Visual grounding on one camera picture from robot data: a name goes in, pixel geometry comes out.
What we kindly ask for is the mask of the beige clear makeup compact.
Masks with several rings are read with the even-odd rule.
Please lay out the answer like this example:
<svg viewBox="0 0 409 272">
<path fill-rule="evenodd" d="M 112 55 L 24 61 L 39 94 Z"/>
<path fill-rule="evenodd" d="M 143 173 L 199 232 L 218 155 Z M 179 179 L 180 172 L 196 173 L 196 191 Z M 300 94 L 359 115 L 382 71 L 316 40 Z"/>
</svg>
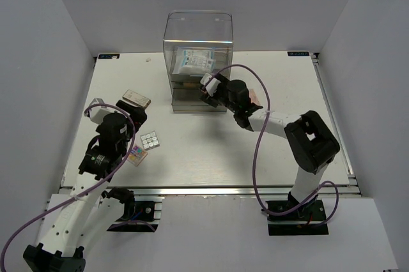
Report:
<svg viewBox="0 0 409 272">
<path fill-rule="evenodd" d="M 130 90 L 130 89 L 127 90 L 123 94 L 122 98 L 125 101 L 130 102 L 130 103 L 132 103 L 134 105 L 137 105 L 138 107 L 142 107 L 142 108 L 147 108 L 151 103 L 151 100 L 149 98 L 147 98 L 147 97 L 145 97 L 145 96 L 143 96 L 143 95 L 141 95 L 139 93 L 136 93 L 135 91 Z"/>
</svg>

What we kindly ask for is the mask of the grey nine-pan eyeshadow palette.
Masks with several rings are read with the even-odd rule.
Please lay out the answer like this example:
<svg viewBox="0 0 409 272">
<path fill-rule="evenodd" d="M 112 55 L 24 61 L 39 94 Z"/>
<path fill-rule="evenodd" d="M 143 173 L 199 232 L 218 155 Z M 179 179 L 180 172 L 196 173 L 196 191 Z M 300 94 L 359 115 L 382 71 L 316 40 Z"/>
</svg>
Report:
<svg viewBox="0 0 409 272">
<path fill-rule="evenodd" d="M 160 146 L 160 142 L 155 131 L 142 134 L 140 136 L 142 148 L 144 150 L 151 150 Z"/>
</svg>

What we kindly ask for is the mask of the pink slim makeup palette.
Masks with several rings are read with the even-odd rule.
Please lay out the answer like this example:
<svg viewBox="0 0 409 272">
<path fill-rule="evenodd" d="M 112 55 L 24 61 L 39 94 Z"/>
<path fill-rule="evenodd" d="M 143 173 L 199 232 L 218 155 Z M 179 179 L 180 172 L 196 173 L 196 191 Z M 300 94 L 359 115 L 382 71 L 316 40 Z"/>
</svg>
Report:
<svg viewBox="0 0 409 272">
<path fill-rule="evenodd" d="M 261 106 L 261 103 L 260 103 L 260 101 L 259 101 L 259 99 L 258 99 L 258 97 L 256 95 L 255 90 L 253 90 L 253 89 L 249 90 L 249 97 L 250 97 L 252 103 L 254 103 L 257 106 Z"/>
</svg>

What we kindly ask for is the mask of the white cotton pad pack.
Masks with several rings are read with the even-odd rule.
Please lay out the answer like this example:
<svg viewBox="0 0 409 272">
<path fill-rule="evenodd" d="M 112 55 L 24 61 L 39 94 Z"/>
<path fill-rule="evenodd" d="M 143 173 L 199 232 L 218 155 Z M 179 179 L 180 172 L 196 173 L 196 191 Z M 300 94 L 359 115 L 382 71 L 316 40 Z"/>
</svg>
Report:
<svg viewBox="0 0 409 272">
<path fill-rule="evenodd" d="M 196 49 L 198 55 L 195 56 L 195 62 L 198 65 L 199 73 L 194 75 L 203 75 L 210 73 L 213 70 L 215 64 L 214 51 L 212 49 Z"/>
</svg>

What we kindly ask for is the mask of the clear smoky makeup organizer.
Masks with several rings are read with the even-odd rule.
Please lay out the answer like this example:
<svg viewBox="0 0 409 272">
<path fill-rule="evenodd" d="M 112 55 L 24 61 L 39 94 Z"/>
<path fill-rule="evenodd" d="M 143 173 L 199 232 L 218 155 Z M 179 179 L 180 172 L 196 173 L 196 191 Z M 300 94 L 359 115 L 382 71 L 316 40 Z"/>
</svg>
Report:
<svg viewBox="0 0 409 272">
<path fill-rule="evenodd" d="M 174 112 L 225 112 L 201 100 L 201 79 L 233 60 L 233 18 L 223 11 L 174 10 L 167 16 L 163 53 Z"/>
</svg>

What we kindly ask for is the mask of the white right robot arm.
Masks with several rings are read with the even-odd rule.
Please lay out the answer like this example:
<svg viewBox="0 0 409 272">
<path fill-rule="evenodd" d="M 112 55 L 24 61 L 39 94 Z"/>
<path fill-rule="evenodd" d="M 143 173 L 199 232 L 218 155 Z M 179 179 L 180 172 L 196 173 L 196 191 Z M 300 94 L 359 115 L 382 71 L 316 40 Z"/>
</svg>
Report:
<svg viewBox="0 0 409 272">
<path fill-rule="evenodd" d="M 289 115 L 271 110 L 252 102 L 249 89 L 242 80 L 228 80 L 222 75 L 209 73 L 200 80 L 201 100 L 233 113 L 236 123 L 250 132 L 258 132 L 255 152 L 258 152 L 264 133 L 282 137 L 288 141 L 298 165 L 295 183 L 288 194 L 288 206 L 283 211 L 263 210 L 272 216 L 290 214 L 303 220 L 311 214 L 313 202 L 323 173 L 340 151 L 340 145 L 320 115 L 310 110 L 302 115 Z"/>
</svg>

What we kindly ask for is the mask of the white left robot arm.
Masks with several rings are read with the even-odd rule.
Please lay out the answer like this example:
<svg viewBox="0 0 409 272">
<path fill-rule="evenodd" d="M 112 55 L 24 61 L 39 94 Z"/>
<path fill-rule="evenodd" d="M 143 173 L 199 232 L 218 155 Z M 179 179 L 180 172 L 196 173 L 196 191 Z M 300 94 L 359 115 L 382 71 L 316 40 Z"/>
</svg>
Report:
<svg viewBox="0 0 409 272">
<path fill-rule="evenodd" d="M 84 115 L 96 124 L 96 135 L 88 143 L 70 198 L 57 208 L 46 235 L 23 253 L 31 271 L 83 271 L 84 254 L 99 236 L 116 220 L 129 220 L 135 213 L 132 191 L 107 187 L 130 155 L 135 134 L 147 120 L 145 109 L 95 99 Z"/>
</svg>

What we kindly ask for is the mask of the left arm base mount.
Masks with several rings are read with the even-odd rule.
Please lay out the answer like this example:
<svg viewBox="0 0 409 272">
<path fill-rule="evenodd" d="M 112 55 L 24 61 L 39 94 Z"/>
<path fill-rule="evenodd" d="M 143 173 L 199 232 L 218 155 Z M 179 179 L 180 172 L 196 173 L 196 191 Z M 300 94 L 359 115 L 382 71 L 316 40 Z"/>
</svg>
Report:
<svg viewBox="0 0 409 272">
<path fill-rule="evenodd" d="M 162 199 L 136 197 L 128 211 L 109 228 L 109 232 L 155 232 L 162 212 Z"/>
</svg>

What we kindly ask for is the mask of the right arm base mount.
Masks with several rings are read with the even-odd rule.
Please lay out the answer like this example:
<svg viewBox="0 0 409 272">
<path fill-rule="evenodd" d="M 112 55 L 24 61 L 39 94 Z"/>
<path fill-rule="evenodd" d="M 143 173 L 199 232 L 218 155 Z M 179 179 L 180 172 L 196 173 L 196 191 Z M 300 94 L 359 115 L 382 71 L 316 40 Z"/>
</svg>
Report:
<svg viewBox="0 0 409 272">
<path fill-rule="evenodd" d="M 316 200 L 305 209 L 284 216 L 268 215 L 269 236 L 327 236 L 328 225 L 322 200 Z"/>
</svg>

